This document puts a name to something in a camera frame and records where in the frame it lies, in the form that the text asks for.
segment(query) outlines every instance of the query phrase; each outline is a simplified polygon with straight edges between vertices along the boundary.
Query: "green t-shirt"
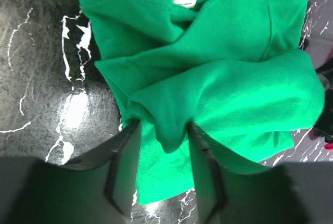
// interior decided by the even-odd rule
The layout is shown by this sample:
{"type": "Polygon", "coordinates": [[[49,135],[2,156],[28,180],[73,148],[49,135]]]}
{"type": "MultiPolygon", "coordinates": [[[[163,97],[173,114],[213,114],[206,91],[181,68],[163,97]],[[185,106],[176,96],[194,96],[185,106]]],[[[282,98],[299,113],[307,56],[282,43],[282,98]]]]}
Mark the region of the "green t-shirt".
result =
{"type": "Polygon", "coordinates": [[[307,1],[80,0],[124,125],[143,123],[140,204],[194,187],[189,121],[252,161],[316,122],[324,90],[298,49],[307,1]]]}

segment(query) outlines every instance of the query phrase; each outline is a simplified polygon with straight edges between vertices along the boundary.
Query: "marble floor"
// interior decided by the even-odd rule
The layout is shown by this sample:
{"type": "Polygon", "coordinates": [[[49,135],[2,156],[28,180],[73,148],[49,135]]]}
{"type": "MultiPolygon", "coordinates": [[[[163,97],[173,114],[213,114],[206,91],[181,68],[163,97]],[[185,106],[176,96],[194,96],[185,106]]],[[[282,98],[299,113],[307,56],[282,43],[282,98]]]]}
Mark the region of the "marble floor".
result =
{"type": "MultiPolygon", "coordinates": [[[[308,7],[302,34],[318,67],[332,51],[333,0],[308,7]]],[[[0,0],[0,156],[64,164],[117,134],[120,114],[94,67],[99,59],[78,0],[0,0]]],[[[295,147],[263,164],[333,160],[308,133],[295,131],[295,147]]],[[[196,223],[195,190],[148,206],[135,194],[132,222],[196,223]]]]}

